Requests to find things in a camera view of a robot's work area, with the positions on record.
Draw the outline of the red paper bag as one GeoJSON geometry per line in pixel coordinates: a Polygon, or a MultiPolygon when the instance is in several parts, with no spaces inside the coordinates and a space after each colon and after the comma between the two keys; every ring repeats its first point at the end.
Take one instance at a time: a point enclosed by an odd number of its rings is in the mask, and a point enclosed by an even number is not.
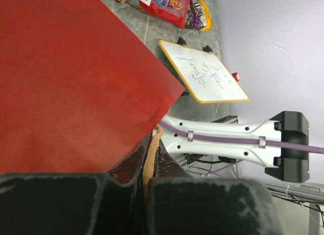
{"type": "Polygon", "coordinates": [[[183,90],[100,0],[1,0],[1,194],[105,173],[183,90]]]}

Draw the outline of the red candy bag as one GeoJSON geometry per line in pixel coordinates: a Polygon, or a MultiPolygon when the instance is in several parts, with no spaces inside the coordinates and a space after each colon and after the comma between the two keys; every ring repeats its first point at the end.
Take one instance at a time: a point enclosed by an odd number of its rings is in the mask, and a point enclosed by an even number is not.
{"type": "Polygon", "coordinates": [[[184,28],[189,0],[115,0],[127,3],[149,16],[167,21],[181,29],[184,28]]]}

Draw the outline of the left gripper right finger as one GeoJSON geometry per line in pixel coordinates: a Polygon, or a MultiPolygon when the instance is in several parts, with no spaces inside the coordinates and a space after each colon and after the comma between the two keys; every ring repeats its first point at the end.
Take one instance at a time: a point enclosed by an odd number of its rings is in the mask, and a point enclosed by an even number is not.
{"type": "Polygon", "coordinates": [[[251,179],[194,178],[161,145],[148,184],[147,234],[280,234],[267,188],[251,179]]]}

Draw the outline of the yellow snack pack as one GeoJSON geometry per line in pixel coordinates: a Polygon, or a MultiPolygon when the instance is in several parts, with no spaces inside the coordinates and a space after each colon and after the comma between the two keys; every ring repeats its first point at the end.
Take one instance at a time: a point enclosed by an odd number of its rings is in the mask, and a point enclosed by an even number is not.
{"type": "Polygon", "coordinates": [[[206,19],[206,27],[202,28],[201,31],[208,31],[212,27],[211,15],[210,15],[209,9],[207,7],[207,4],[203,0],[200,0],[200,5],[202,6],[202,8],[204,10],[204,15],[205,15],[205,19],[206,19]]]}

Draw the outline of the brown purple chocolate pack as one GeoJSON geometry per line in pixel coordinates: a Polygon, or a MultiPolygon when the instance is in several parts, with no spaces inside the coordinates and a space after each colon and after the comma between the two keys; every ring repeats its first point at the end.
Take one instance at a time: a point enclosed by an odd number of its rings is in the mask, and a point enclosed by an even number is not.
{"type": "Polygon", "coordinates": [[[184,28],[201,30],[206,25],[206,16],[200,0],[189,0],[184,28]]]}

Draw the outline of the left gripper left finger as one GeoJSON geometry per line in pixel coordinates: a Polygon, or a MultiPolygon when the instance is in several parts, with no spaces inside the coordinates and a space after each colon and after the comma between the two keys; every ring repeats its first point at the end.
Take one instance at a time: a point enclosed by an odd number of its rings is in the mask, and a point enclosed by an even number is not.
{"type": "Polygon", "coordinates": [[[1,234],[141,234],[147,143],[103,173],[1,176],[1,234]]]}

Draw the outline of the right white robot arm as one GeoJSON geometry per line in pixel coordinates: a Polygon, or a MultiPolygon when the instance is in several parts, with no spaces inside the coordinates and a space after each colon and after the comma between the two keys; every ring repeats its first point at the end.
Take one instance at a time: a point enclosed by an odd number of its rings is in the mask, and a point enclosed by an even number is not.
{"type": "Polygon", "coordinates": [[[160,122],[169,154],[215,155],[248,161],[284,182],[310,178],[309,122],[304,114],[283,111],[256,124],[197,122],[166,115],[160,122]]]}

